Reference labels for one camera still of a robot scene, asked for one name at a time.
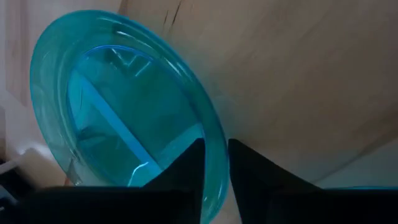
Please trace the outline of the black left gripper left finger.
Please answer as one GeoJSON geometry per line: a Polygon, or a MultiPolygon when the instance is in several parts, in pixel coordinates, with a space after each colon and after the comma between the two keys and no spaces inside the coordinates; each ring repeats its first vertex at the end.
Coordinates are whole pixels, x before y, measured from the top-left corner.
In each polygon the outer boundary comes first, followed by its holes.
{"type": "Polygon", "coordinates": [[[154,206],[145,223],[200,223],[204,181],[205,141],[198,138],[144,186],[154,206]]]}

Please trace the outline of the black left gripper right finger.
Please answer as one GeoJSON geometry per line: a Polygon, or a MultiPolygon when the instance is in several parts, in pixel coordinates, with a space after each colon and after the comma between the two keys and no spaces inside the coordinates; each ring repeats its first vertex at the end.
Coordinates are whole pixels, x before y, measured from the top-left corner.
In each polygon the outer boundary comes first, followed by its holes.
{"type": "Polygon", "coordinates": [[[314,223],[309,193],[319,188],[237,139],[228,140],[229,173],[243,223],[314,223]]]}

